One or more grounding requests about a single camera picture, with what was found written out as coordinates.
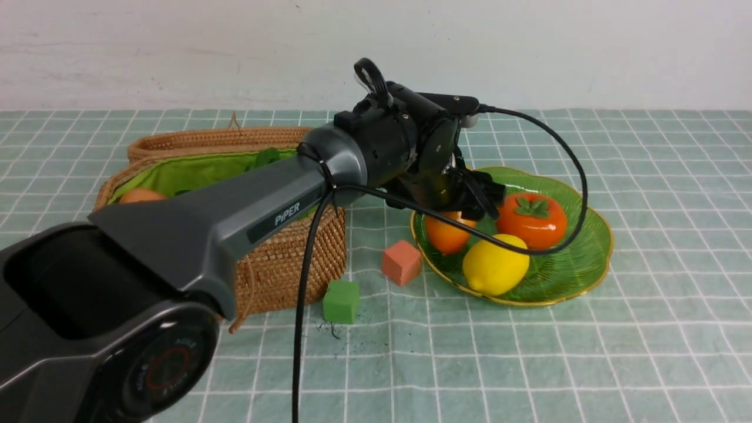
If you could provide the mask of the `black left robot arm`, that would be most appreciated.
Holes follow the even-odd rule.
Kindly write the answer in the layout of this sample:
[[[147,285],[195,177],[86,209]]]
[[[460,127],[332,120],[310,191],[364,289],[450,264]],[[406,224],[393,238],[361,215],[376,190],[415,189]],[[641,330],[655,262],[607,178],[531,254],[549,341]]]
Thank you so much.
[[[323,201],[491,212],[459,130],[489,107],[389,82],[290,158],[154,203],[110,204],[2,250],[2,421],[145,422],[200,381],[236,263]]]

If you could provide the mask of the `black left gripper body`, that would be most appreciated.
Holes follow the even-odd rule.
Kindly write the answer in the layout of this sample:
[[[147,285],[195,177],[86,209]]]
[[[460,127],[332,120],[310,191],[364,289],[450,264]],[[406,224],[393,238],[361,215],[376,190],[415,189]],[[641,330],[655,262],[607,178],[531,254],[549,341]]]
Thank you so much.
[[[390,195],[443,214],[458,213],[463,220],[497,219],[507,187],[491,175],[470,170],[459,150],[446,163],[420,169],[418,163],[383,185]]]

